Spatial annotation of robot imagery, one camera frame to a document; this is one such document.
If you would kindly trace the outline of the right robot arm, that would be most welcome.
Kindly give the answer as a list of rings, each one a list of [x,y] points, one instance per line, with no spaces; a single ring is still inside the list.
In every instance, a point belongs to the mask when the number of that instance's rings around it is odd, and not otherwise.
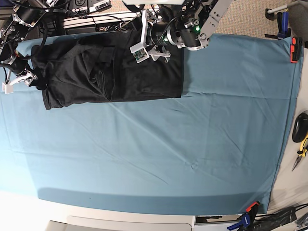
[[[47,40],[48,26],[44,16],[56,9],[56,0],[11,0],[12,7],[5,6],[0,11],[0,18],[4,19],[4,12],[12,11],[6,15],[7,20],[0,27],[0,68],[4,71],[5,79],[2,90],[5,94],[13,93],[13,86],[25,83],[29,87],[36,87],[44,91],[46,81],[38,68],[32,69],[29,60],[37,57],[43,50]],[[28,33],[42,24],[44,32],[41,44],[28,56],[17,51],[17,46],[24,41]]]

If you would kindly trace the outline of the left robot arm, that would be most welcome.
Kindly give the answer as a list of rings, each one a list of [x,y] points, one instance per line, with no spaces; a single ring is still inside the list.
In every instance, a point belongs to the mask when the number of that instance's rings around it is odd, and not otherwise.
[[[171,57],[167,46],[198,51],[206,48],[220,20],[228,11],[230,0],[186,0],[181,6],[160,6],[156,14],[141,13],[141,39],[130,47],[136,62]]]

